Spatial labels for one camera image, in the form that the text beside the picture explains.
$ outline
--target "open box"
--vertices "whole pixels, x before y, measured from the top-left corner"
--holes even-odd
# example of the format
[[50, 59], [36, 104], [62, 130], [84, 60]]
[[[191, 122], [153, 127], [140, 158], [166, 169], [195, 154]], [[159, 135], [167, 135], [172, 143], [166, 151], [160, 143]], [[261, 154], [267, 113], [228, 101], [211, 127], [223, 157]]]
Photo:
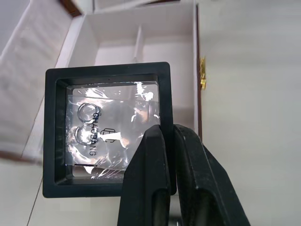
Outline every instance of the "open box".
[[[85, 15], [73, 21], [57, 65], [83, 67], [168, 62], [174, 123], [192, 128], [198, 133], [201, 128], [198, 120], [200, 106], [196, 21], [196, 5], [193, 3], [164, 4]], [[54, 182], [53, 188], [61, 190], [54, 195], [44, 192], [46, 197], [120, 194], [122, 180], [91, 180], [91, 176], [81, 167], [63, 166], [64, 153], [57, 152], [56, 148], [53, 151], [56, 153], [52, 157], [61, 160], [56, 161], [53, 168], [59, 177], [53, 178], [54, 174], [46, 174], [46, 177]], [[45, 168], [48, 167], [45, 165], [45, 154], [44, 149], [44, 171], [47, 171], [49, 169]], [[72, 186], [72, 192], [68, 191], [67, 184]], [[48, 185], [44, 177], [44, 189]]]
[[198, 133], [196, 27], [193, 3], [86, 15], [68, 67], [168, 62], [174, 123]]

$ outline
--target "square frame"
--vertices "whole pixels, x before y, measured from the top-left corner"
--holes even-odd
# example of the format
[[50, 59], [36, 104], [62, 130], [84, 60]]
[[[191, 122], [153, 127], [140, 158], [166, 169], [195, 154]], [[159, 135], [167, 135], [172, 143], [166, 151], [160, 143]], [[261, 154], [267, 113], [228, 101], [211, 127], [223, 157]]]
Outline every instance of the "square frame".
[[59, 197], [121, 196], [122, 182], [76, 178], [72, 166], [65, 165], [66, 100], [70, 86], [87, 84], [156, 81], [160, 109], [160, 129], [166, 146], [171, 193], [176, 192], [174, 126], [170, 67], [167, 62], [57, 68], [46, 71], [43, 195]]

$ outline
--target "white box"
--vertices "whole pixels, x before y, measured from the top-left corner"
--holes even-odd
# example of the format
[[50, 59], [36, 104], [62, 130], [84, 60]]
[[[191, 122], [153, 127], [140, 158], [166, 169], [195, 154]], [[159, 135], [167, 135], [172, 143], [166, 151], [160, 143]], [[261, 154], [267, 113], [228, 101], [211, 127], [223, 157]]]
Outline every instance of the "white box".
[[194, 3], [85, 15], [67, 66], [168, 62], [174, 123], [198, 133], [196, 24]]

